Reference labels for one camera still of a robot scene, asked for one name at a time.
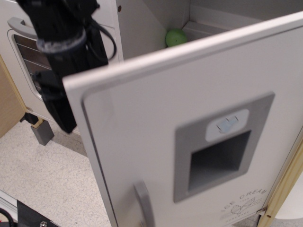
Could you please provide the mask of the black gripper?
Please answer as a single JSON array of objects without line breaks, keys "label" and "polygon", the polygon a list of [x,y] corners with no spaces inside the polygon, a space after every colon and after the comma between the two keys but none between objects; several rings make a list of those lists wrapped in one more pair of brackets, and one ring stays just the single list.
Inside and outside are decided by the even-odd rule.
[{"label": "black gripper", "polygon": [[71,133],[77,126],[65,95],[62,78],[71,74],[108,65],[107,54],[98,30],[89,30],[86,41],[78,47],[59,54],[47,55],[50,70],[39,70],[33,75],[40,86],[43,102],[60,128]]}]

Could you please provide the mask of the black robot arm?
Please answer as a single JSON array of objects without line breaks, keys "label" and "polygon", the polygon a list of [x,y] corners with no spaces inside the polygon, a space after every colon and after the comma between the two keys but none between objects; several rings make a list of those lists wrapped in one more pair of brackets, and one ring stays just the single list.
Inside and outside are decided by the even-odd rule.
[{"label": "black robot arm", "polygon": [[111,34],[92,18],[95,0],[19,0],[37,34],[36,45],[51,69],[35,72],[42,100],[60,128],[71,133],[77,126],[62,79],[108,65],[101,34]]}]

